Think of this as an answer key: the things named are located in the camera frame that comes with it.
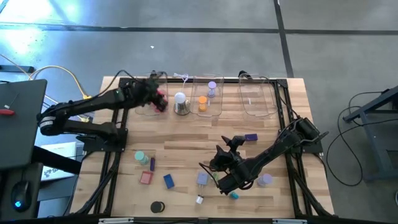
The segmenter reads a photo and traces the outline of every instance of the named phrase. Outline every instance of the blue block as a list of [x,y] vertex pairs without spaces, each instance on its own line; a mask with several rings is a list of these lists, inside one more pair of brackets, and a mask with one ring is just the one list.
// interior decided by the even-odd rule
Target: blue block
[[207,185],[207,178],[208,178],[207,173],[199,172],[197,183],[200,185]]
[[173,178],[170,174],[163,176],[164,182],[166,183],[167,189],[174,187]]
[[244,138],[247,141],[257,141],[258,140],[257,134],[245,134]]

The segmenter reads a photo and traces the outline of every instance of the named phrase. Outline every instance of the red block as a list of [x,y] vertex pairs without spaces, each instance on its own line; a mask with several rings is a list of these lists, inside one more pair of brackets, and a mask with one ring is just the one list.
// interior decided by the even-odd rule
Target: red block
[[153,175],[154,174],[152,172],[142,171],[141,180],[139,182],[142,184],[150,184]]

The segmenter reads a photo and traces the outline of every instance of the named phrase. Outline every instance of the white paper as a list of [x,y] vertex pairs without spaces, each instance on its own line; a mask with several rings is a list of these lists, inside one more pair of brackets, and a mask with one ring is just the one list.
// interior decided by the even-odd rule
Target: white paper
[[[76,142],[44,145],[41,146],[41,148],[46,149],[50,152],[54,152],[60,156],[65,156],[69,157],[70,159],[76,160],[76,157],[71,157],[76,155]],[[42,173],[42,181],[55,180],[66,177],[73,177],[73,176],[74,174],[44,166]]]

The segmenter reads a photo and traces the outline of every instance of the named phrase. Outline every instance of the pink object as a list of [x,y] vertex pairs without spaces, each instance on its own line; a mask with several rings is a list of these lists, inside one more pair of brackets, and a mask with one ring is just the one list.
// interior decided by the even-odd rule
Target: pink object
[[[163,95],[163,100],[167,101],[167,96],[166,96],[166,94],[164,93],[163,90],[157,89],[157,93],[158,93],[158,94],[162,94],[162,95]],[[161,113],[160,110],[158,110],[158,109],[156,108],[156,106],[155,106],[153,103],[151,103],[150,105],[152,106],[152,108],[154,109],[154,111],[155,111],[156,113]]]
[[142,184],[150,184],[153,175],[154,174],[152,172],[142,171],[141,179],[139,180],[139,182]]

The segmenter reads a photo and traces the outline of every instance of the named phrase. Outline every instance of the yellow cable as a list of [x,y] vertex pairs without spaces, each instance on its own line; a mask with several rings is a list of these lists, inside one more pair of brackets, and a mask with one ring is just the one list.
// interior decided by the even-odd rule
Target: yellow cable
[[29,79],[31,79],[31,80],[34,79],[34,75],[35,75],[35,74],[38,74],[39,72],[41,72],[42,70],[45,70],[46,68],[59,68],[59,69],[62,69],[62,70],[64,70],[64,71],[66,71],[66,72],[67,72],[69,75],[71,75],[71,76],[73,77],[73,79],[75,80],[75,82],[76,82],[76,84],[77,84],[77,87],[79,88],[80,93],[81,93],[81,95],[83,96],[83,99],[89,99],[89,98],[91,98],[90,96],[87,96],[87,95],[85,94],[85,92],[84,92],[83,89],[81,88],[80,83],[79,83],[79,81],[77,80],[75,74],[73,74],[71,71],[67,70],[66,68],[61,67],[61,66],[58,66],[58,65],[49,65],[49,66],[42,67],[42,68],[36,70],[34,73],[30,74],[30,75],[29,75]]
[[[33,75],[35,75],[36,73],[41,72],[42,70],[44,70],[44,69],[46,69],[46,68],[60,68],[60,69],[62,69],[62,70],[64,70],[64,71],[68,72],[68,73],[73,77],[73,79],[75,79],[75,82],[76,82],[76,84],[77,84],[77,86],[78,86],[78,88],[79,88],[79,90],[80,90],[80,93],[83,95],[83,99],[89,99],[89,98],[91,98],[91,96],[87,96],[86,94],[84,94],[83,90],[81,89],[81,86],[80,86],[79,82],[78,82],[77,79],[76,79],[76,76],[75,76],[71,71],[67,70],[67,69],[64,68],[64,67],[57,66],[57,65],[49,65],[49,66],[45,66],[45,67],[43,67],[43,68],[40,68],[40,69],[36,70],[34,73],[28,75],[28,73],[26,73],[19,65],[17,65],[16,63],[14,63],[12,60],[8,59],[8,58],[7,58],[6,56],[4,56],[3,54],[0,54],[0,56],[2,56],[2,57],[5,58],[7,61],[11,62],[13,65],[15,65],[17,68],[19,68],[19,70],[20,70],[21,72],[25,73],[25,75],[27,75],[27,76],[29,77],[29,80],[33,80],[33,78],[32,78]],[[47,95],[44,95],[44,97],[46,97],[47,99],[51,100],[51,101],[54,102],[54,103],[58,103],[57,101],[55,101],[54,99],[52,99],[51,97],[49,97],[49,96],[47,96]],[[79,116],[79,115],[78,115],[77,117],[79,117],[80,120],[83,121],[83,122],[88,122],[88,118],[82,118],[82,117]]]

